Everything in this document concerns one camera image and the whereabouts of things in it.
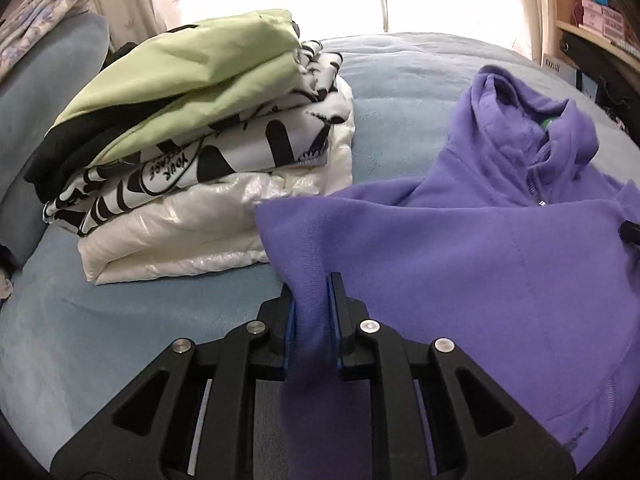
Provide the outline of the dark garment behind stack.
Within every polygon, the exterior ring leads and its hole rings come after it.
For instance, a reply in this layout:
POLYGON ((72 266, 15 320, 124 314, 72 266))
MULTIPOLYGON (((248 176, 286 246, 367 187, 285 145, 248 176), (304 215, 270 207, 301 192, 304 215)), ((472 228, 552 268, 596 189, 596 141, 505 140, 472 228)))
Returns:
POLYGON ((105 57, 104 63, 102 65, 102 70, 105 70, 108 66, 112 65, 113 63, 123 58, 129 52, 134 50, 135 47, 137 47, 137 44, 135 44, 134 42, 127 42, 126 44, 124 44, 122 47, 115 50, 114 52, 110 52, 105 57))

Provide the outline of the white shiny folded jacket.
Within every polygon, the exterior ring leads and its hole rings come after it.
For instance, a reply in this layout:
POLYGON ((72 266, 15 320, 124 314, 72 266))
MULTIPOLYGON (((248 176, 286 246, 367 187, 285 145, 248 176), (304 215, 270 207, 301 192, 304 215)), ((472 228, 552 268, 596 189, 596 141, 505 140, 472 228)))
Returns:
POLYGON ((329 195, 352 184, 354 98, 344 78, 336 84, 349 115, 330 129, 324 165, 232 174, 122 214, 78 242, 86 280, 95 285, 147 281, 266 262, 255 226, 257 205, 275 198, 329 195))

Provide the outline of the green black folded garment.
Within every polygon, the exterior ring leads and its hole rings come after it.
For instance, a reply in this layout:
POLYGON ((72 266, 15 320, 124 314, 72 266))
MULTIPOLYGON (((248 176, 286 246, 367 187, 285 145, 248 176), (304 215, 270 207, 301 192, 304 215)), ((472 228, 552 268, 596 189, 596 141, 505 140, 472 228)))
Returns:
POLYGON ((101 70, 68 103, 25 172, 41 203, 85 168, 288 93, 302 71, 288 10, 210 18, 155 36, 101 70))

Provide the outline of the wooden shelf unit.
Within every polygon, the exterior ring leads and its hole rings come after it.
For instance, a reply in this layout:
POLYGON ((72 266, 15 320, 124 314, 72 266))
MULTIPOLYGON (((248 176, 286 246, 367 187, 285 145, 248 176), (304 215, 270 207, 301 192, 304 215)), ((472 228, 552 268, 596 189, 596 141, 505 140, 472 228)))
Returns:
POLYGON ((577 87, 639 140, 639 0, 540 0, 541 47, 577 70, 577 87))

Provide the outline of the purple hoodie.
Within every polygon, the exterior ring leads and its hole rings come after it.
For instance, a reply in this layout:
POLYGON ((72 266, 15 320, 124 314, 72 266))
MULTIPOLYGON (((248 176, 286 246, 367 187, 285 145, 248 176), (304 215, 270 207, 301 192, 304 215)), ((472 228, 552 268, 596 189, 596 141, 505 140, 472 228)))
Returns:
POLYGON ((372 474, 367 388, 340 382, 330 356, 334 272, 402 336, 453 340, 578 467, 597 455, 639 387, 639 251, 618 234, 639 191, 593 166, 598 147, 573 101, 486 66, 425 176, 258 206, 296 307, 291 478, 372 474))

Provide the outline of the floral folded quilt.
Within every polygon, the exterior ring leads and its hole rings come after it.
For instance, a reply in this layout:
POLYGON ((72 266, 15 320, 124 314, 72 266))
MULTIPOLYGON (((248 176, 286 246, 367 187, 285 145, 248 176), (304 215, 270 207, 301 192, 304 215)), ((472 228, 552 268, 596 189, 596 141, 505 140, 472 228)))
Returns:
POLYGON ((24 0, 1 25, 1 79, 60 21, 89 6, 90 0, 24 0))

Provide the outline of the black white patterned garment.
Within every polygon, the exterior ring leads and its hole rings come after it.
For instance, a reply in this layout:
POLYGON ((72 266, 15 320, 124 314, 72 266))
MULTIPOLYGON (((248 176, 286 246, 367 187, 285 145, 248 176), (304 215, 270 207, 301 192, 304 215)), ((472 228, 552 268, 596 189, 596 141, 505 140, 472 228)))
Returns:
POLYGON ((325 164, 332 129, 349 116, 336 84, 343 57, 310 40, 299 59, 303 73, 293 90, 117 162, 82 170, 44 205, 43 221, 85 237, 175 190, 239 172, 325 164))

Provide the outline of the pink boxes on shelf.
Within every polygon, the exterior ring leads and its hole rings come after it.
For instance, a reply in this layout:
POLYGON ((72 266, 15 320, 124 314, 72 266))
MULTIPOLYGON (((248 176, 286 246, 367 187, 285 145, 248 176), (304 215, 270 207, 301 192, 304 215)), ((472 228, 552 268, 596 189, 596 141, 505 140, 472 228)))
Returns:
POLYGON ((610 0, 576 0, 570 24, 603 37, 634 58, 639 57, 639 39, 623 14, 610 0))

